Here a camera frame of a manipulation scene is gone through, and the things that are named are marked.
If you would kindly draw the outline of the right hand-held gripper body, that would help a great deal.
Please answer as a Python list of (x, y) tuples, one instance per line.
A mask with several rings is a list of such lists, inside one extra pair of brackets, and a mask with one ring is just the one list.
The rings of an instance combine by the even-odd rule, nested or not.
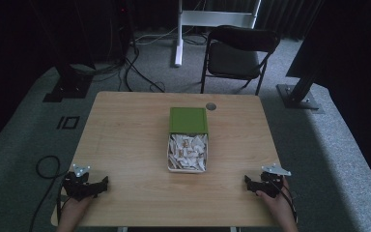
[(263, 172), (260, 175), (262, 184), (264, 185), (262, 191), (268, 196), (275, 198), (282, 190), (283, 177), (291, 176), (292, 173), (276, 163), (265, 165), (262, 167), (262, 170)]

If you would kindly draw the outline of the green box lid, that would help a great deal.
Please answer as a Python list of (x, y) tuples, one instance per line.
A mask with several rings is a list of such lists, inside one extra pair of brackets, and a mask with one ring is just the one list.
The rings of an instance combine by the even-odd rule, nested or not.
[(206, 109), (198, 107), (171, 107), (169, 132), (182, 134), (208, 133)]

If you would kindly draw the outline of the black stand with base plate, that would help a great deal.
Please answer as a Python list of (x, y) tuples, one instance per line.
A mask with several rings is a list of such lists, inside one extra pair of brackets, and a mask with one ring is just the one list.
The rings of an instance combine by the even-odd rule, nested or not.
[(324, 60), (324, 42), (319, 43), (318, 38), (323, 35), (320, 14), (324, 12), (325, 1), (319, 0), (306, 38), (287, 71), (288, 76), (299, 78), (298, 83), (276, 86), (286, 108), (311, 110), (320, 108), (312, 97), (310, 88), (317, 79)]
[(67, 61), (56, 42), (55, 37), (49, 30), (43, 14), (38, 10), (34, 0), (28, 0), (38, 22), (41, 25), (43, 35), (47, 41), (47, 51), (53, 61), (54, 67), (59, 74), (59, 79), (50, 93), (43, 98), (43, 102), (61, 102), (63, 99), (85, 99), (91, 86), (93, 76), (78, 73)]

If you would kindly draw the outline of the white metal stand frame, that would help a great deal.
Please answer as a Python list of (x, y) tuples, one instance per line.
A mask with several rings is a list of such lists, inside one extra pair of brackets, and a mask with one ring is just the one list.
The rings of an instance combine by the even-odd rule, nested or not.
[(253, 11), (251, 13), (231, 13), (231, 12), (213, 12), (184, 10), (183, 0), (178, 0), (178, 26), (177, 26), (177, 44), (175, 52), (174, 65), (180, 67), (183, 63), (183, 27), (216, 27), (219, 25), (233, 25), (242, 28), (253, 29), (256, 25), (258, 13), (263, 0), (255, 0)]

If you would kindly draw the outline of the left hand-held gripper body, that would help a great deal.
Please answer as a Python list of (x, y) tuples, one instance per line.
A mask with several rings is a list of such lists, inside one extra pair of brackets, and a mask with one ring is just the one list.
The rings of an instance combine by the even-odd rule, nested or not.
[(91, 166), (72, 165), (72, 171), (69, 171), (63, 181), (63, 188), (70, 198), (81, 201), (83, 198), (93, 195), (91, 187), (88, 184), (89, 170)]

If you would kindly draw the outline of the person's left hand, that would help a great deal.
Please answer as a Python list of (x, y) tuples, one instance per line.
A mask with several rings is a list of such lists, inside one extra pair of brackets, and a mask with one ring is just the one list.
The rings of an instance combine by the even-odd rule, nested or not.
[(83, 219), (92, 200), (93, 197), (89, 196), (80, 201), (73, 198), (67, 201), (63, 206), (56, 232), (74, 232), (79, 222)]

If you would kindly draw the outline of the black folding chair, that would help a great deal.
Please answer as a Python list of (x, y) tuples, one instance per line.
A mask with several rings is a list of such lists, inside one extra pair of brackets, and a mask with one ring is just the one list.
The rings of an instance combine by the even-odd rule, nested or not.
[(269, 58), (279, 43), (280, 36), (272, 30), (231, 25), (215, 27), (207, 38), (200, 93), (204, 93), (209, 76), (245, 80), (243, 88), (257, 79), (255, 95), (258, 95)]

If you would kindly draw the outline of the person's right hand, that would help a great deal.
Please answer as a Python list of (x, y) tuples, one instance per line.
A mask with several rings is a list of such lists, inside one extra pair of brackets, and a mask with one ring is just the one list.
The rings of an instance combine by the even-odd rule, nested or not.
[(291, 209), (292, 197), (289, 193), (289, 184), (283, 179), (284, 188), (275, 198), (258, 190), (256, 194), (269, 208), (273, 219), (279, 224), (283, 232), (299, 232), (294, 214)]

